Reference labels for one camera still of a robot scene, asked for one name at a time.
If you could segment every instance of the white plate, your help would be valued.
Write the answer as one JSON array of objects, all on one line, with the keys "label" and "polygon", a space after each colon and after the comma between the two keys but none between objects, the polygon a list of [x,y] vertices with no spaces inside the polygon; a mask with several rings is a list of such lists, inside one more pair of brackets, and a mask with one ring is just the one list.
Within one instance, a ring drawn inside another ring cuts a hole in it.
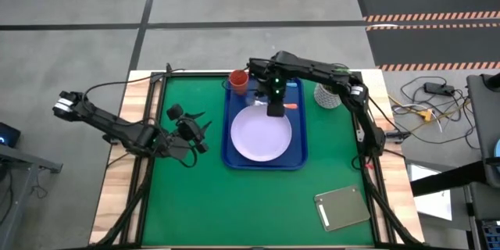
[{"label": "white plate", "polygon": [[291,125],[286,116],[267,116],[267,106],[241,110],[231,124],[234,147],[247,159],[265,162],[278,158],[291,141]]}]

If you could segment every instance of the orange cup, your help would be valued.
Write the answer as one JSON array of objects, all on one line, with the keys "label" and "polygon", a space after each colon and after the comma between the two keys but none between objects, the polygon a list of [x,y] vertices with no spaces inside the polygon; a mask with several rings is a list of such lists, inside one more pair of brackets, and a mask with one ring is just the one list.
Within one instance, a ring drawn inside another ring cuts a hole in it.
[{"label": "orange cup", "polygon": [[235,70],[229,74],[231,88],[238,95],[246,95],[248,86],[248,74],[244,70]]}]

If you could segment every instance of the gray floor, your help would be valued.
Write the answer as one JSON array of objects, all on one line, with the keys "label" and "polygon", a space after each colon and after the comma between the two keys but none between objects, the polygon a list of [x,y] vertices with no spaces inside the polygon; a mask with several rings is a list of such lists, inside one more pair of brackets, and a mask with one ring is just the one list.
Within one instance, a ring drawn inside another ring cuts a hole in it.
[{"label": "gray floor", "polygon": [[[138,23],[144,5],[145,0],[0,0],[0,24]],[[150,22],[359,19],[356,0],[155,0]],[[30,200],[16,249],[87,244],[109,146],[97,130],[52,116],[51,107],[61,90],[83,91],[124,79],[136,35],[136,30],[0,32],[0,122],[22,130],[22,150],[64,163],[60,175],[41,175],[49,196]],[[351,68],[374,67],[364,30],[338,27],[149,30],[138,69],[164,69],[166,63],[197,70],[237,68],[249,56],[270,57],[281,49]],[[440,75],[463,88],[471,73],[482,71],[385,73],[385,78],[390,94],[402,100],[399,88],[416,76]],[[122,93],[122,87],[105,87],[91,99],[117,113]],[[405,127],[418,124],[411,116],[397,120]],[[435,141],[467,128],[463,120],[450,123],[443,134],[435,125],[417,132]],[[471,142],[476,141],[473,135]],[[411,137],[403,150],[409,159],[448,166],[479,158],[464,141],[428,145]],[[424,233],[432,245],[466,247],[458,230],[424,226]]]}]

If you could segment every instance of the black rubber mat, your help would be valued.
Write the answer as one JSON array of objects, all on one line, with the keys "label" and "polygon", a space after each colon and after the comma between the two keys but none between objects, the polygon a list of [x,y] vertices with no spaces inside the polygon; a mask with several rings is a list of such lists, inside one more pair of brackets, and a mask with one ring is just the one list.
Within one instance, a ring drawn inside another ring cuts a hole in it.
[{"label": "black rubber mat", "polygon": [[367,21],[500,17],[500,0],[358,0]]},{"label": "black rubber mat", "polygon": [[382,70],[500,68],[500,24],[367,27],[366,33]]}]

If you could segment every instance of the green table surface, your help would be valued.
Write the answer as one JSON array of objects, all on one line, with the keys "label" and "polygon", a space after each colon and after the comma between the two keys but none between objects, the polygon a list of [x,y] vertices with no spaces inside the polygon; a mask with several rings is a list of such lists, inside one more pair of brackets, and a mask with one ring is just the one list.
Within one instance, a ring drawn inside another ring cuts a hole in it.
[{"label": "green table surface", "polygon": [[[209,151],[187,169],[175,159],[157,159],[146,213],[143,245],[372,245],[369,221],[326,232],[315,195],[357,184],[351,168],[356,155],[351,114],[341,106],[326,110],[313,97],[315,84],[304,81],[309,159],[296,171],[234,170],[221,159],[224,90],[222,77],[168,80],[164,109],[179,103],[184,111],[206,111],[199,123]],[[173,129],[163,113],[161,124]],[[185,161],[192,160],[189,155]]]}]

